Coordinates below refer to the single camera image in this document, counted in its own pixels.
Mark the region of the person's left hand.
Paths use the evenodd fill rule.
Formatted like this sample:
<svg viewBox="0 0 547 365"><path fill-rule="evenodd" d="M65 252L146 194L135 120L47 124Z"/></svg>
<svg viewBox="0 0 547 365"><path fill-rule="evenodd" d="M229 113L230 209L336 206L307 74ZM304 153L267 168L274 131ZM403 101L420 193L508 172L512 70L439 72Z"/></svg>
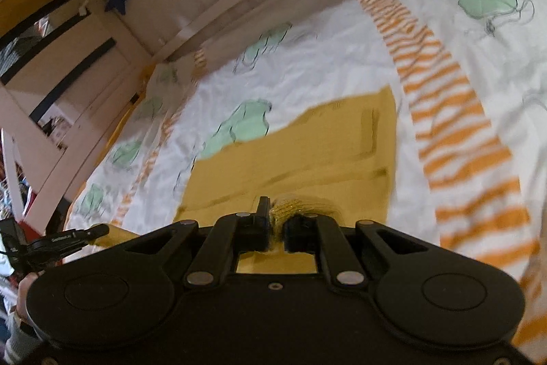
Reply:
<svg viewBox="0 0 547 365"><path fill-rule="evenodd" d="M27 295L29 293L30 287L39 277L40 273L31 272L26 275L18 284L18 300L15 311L18 314L19 318L27 324L30 323L27 310Z"/></svg>

